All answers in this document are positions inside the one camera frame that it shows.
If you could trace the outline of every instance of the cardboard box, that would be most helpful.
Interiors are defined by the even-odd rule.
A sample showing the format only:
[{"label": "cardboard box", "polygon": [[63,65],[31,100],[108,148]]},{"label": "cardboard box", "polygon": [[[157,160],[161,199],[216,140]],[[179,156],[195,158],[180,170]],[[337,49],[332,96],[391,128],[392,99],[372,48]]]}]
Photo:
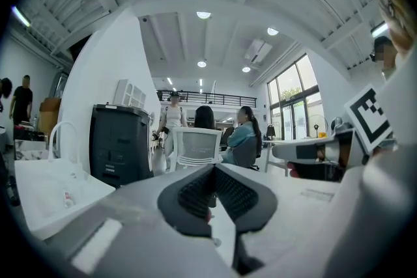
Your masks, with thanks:
[{"label": "cardboard box", "polygon": [[60,105],[60,98],[46,98],[40,104],[38,131],[46,133],[48,138],[51,137],[52,129],[58,123]]}]

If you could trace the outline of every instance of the white office chair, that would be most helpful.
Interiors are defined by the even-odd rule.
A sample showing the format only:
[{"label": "white office chair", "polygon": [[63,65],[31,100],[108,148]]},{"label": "white office chair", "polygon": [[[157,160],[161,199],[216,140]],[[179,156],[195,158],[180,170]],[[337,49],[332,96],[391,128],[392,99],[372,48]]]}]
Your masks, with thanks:
[{"label": "white office chair", "polygon": [[177,164],[185,167],[220,163],[219,155],[222,132],[201,128],[173,128],[174,151],[169,156],[171,171]]}]

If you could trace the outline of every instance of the black hair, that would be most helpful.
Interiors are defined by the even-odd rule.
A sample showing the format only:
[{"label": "black hair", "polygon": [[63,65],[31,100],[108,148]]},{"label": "black hair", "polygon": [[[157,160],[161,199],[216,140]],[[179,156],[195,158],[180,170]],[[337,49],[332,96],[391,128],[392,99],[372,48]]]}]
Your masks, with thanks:
[{"label": "black hair", "polygon": [[194,128],[216,129],[213,110],[209,106],[202,105],[195,111]]},{"label": "black hair", "polygon": [[8,98],[10,93],[12,92],[13,84],[9,78],[4,78],[1,80],[1,94]]},{"label": "black hair", "polygon": [[373,41],[373,49],[375,50],[375,52],[378,52],[381,47],[383,46],[394,46],[392,44],[392,41],[385,36],[381,36],[375,39],[375,41]]},{"label": "black hair", "polygon": [[258,120],[256,119],[256,117],[253,115],[253,111],[251,109],[251,107],[241,107],[240,110],[243,110],[243,112],[245,112],[245,115],[248,116],[248,120],[252,122],[252,126],[253,126],[253,131],[255,132],[256,135],[256,153],[258,156],[261,155],[261,151],[262,151],[262,134],[261,131],[259,129],[259,124],[258,124]]}]

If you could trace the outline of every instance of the air conditioner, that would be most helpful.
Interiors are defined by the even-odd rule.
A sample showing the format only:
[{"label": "air conditioner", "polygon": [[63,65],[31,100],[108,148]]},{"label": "air conditioner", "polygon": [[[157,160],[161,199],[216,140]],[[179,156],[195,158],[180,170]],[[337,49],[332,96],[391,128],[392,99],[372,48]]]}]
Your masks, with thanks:
[{"label": "air conditioner", "polygon": [[266,43],[264,40],[253,40],[245,54],[245,58],[249,59],[251,64],[260,63],[264,60],[266,55],[268,55],[271,49],[272,46]]}]

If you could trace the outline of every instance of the woman in white shirt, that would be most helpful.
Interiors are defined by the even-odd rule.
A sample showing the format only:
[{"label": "woman in white shirt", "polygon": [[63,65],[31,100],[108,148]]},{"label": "woman in white shirt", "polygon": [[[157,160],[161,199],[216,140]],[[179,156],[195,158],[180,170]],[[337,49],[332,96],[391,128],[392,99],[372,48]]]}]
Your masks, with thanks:
[{"label": "woman in white shirt", "polygon": [[169,155],[174,149],[174,141],[172,129],[178,126],[187,127],[187,118],[182,107],[179,106],[180,96],[177,92],[171,93],[171,105],[162,110],[161,122],[156,134],[159,134],[166,128],[168,130],[167,137],[164,141],[165,157],[167,160],[167,171],[170,169]]}]

